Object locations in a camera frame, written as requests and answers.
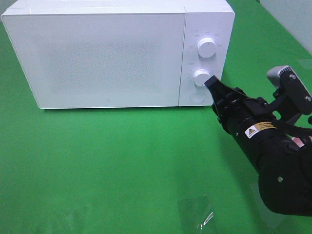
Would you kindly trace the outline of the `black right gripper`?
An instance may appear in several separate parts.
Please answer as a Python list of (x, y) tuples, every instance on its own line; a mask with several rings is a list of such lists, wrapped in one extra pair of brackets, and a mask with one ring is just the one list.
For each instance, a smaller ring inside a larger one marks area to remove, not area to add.
[(251, 98), (238, 88), (230, 88), (216, 76), (204, 85), (213, 99), (213, 111), (223, 129), (233, 136), (246, 156), (274, 156), (296, 152), (296, 144), (280, 128), (261, 97)]

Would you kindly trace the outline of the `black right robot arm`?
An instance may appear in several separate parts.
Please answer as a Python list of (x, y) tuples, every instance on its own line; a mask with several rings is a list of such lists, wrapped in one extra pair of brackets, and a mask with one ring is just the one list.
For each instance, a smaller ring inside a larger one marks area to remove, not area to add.
[(213, 111), (258, 173), (260, 196), (279, 214), (312, 214), (312, 131), (278, 120), (274, 111), (286, 102), (251, 98), (212, 76), (205, 82)]

